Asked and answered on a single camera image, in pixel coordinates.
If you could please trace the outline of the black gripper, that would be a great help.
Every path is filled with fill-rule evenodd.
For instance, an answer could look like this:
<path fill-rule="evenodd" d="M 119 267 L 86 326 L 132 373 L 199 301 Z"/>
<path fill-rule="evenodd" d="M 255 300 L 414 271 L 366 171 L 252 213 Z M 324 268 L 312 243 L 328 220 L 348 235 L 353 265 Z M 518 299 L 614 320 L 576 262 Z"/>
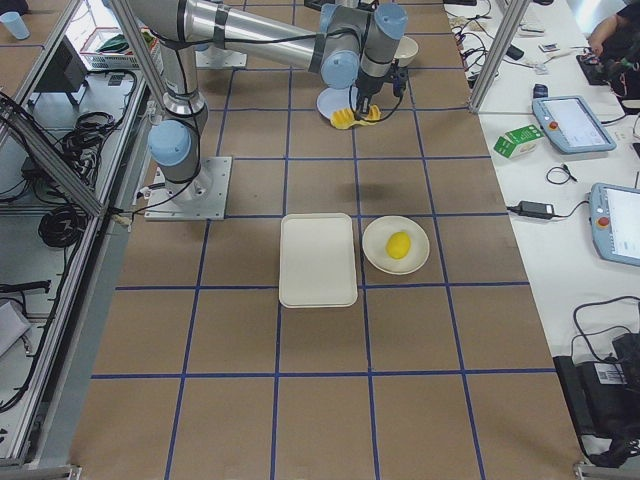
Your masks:
<path fill-rule="evenodd" d="M 373 76 L 360 67 L 355 83 L 358 90 L 355 107 L 356 118 L 364 119 L 367 114 L 373 111 L 372 99 L 381 91 L 385 83 L 392 85 L 393 95 L 398 99 L 397 104 L 400 104 L 408 79 L 408 68 L 399 67 L 397 64 L 391 64 L 389 70 L 381 77 Z"/>

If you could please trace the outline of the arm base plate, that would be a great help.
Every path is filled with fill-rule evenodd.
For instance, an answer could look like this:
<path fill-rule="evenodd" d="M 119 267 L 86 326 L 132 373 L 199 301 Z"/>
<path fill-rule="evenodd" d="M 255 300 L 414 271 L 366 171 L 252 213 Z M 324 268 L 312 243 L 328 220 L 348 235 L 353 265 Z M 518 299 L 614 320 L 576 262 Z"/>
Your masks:
<path fill-rule="evenodd" d="M 206 157 L 200 160 L 198 175 L 191 182 L 176 183 L 174 167 L 158 166 L 156 178 L 164 186 L 151 191 L 149 221 L 223 220 L 231 177 L 230 156 Z"/>
<path fill-rule="evenodd" d="M 244 53 L 219 49 L 213 45 L 196 51 L 196 68 L 200 70 L 223 70 L 245 68 L 248 56 Z"/>

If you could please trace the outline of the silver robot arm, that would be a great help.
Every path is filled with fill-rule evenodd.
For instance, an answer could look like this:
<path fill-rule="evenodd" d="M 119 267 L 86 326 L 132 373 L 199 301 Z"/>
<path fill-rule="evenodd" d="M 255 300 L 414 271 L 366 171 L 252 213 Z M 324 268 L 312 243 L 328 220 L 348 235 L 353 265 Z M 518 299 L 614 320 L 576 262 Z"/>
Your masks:
<path fill-rule="evenodd" d="M 133 1 L 134 15 L 160 43 L 166 119 L 148 137 L 170 200 L 195 203 L 215 184 L 205 171 L 200 136 L 208 107 L 199 91 L 196 48 L 211 44 L 317 73 L 333 89 L 355 88 L 355 117 L 374 121 L 372 99 L 385 84 L 404 95 L 408 73 L 396 54 L 406 11 L 395 3 L 362 10 L 339 4 L 320 9 L 316 32 L 216 1 Z"/>

